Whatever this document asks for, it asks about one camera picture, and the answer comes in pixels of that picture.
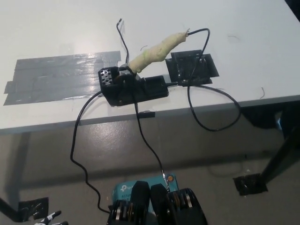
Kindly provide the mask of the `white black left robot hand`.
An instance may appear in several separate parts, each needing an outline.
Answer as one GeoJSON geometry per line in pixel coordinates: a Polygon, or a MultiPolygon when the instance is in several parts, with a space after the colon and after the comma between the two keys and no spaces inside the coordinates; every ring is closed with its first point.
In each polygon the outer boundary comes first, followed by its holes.
{"type": "MultiPolygon", "coordinates": [[[[58,217],[60,214],[61,210],[51,213],[47,217],[43,218],[40,222],[35,223],[35,225],[49,225],[54,220],[54,218],[58,217]]],[[[69,225],[69,223],[67,221],[63,221],[60,223],[54,223],[52,225],[69,225]]]]}

